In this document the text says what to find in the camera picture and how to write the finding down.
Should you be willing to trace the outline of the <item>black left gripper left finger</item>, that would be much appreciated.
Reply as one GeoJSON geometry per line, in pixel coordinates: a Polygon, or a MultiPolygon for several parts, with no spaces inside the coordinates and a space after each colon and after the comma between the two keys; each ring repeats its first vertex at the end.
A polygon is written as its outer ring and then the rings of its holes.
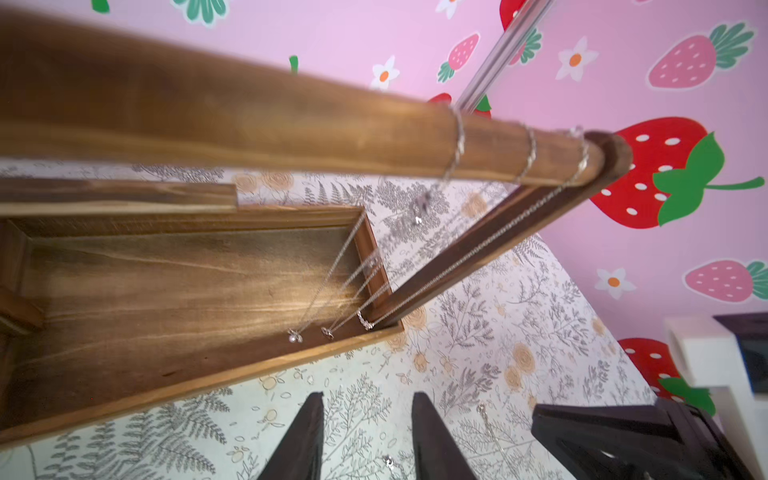
{"type": "Polygon", "coordinates": [[[258,479],[319,479],[323,445],[323,394],[313,392],[306,398],[258,479]]]}

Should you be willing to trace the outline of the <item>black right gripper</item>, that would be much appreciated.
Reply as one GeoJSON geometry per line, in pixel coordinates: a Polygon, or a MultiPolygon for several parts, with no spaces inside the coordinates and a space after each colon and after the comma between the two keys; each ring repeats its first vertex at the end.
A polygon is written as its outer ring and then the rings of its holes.
{"type": "Polygon", "coordinates": [[[705,411],[653,405],[539,404],[532,435],[576,479],[752,479],[705,411]]]}

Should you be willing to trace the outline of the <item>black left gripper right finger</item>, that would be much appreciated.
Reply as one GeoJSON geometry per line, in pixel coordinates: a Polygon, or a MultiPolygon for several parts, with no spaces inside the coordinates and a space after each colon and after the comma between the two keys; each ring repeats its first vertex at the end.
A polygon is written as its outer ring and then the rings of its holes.
{"type": "Polygon", "coordinates": [[[426,393],[414,394],[411,419],[417,480],[476,479],[426,393]]]}

